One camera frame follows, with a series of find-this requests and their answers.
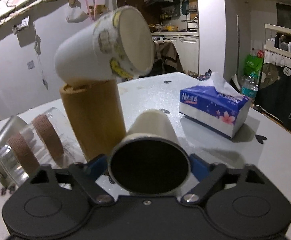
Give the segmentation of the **cream steel-lined cup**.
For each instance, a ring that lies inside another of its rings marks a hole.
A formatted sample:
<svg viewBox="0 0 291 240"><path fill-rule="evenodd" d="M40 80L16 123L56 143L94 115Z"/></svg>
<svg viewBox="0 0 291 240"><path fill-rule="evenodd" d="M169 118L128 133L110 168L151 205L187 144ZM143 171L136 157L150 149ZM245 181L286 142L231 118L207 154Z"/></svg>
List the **cream steel-lined cup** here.
<svg viewBox="0 0 291 240"><path fill-rule="evenodd" d="M112 150L108 171L115 183L132 194L161 196L184 185L191 165L168 116L150 109L136 118Z"/></svg>

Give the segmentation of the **brown cylindrical container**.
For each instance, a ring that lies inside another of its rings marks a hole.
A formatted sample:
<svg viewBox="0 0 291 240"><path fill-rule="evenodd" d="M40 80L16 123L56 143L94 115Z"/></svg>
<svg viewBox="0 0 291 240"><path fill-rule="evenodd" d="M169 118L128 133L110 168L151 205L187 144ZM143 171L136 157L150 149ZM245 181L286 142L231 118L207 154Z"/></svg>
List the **brown cylindrical container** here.
<svg viewBox="0 0 291 240"><path fill-rule="evenodd" d="M126 135L116 80L60 88L61 100L87 161L110 155Z"/></svg>

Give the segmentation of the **blue tissue box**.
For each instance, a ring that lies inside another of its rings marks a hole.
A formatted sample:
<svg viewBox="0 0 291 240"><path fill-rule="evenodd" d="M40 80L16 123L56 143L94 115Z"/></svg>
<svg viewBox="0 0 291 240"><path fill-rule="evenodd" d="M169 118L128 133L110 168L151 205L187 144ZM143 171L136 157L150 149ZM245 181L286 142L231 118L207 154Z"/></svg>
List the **blue tissue box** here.
<svg viewBox="0 0 291 240"><path fill-rule="evenodd" d="M237 92L218 72L180 90L181 114L230 139L244 124L250 105L251 99Z"/></svg>

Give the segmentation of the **plastic water bottle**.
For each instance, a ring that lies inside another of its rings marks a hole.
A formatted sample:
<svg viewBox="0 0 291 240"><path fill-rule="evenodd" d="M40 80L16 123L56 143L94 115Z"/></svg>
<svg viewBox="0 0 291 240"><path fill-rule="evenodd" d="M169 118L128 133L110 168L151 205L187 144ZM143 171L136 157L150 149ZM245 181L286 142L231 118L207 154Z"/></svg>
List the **plastic water bottle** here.
<svg viewBox="0 0 291 240"><path fill-rule="evenodd" d="M258 92L258 74L251 72L249 76L244 79L241 87L241 94L247 96L254 101Z"/></svg>

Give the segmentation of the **brown draped chair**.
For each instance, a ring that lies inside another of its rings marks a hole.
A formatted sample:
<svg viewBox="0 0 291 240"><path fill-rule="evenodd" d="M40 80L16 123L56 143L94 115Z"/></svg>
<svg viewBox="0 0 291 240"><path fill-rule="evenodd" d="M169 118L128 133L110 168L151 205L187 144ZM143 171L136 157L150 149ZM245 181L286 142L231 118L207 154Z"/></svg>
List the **brown draped chair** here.
<svg viewBox="0 0 291 240"><path fill-rule="evenodd" d="M154 63L148 76L184 73L179 54L171 40L154 41Z"/></svg>

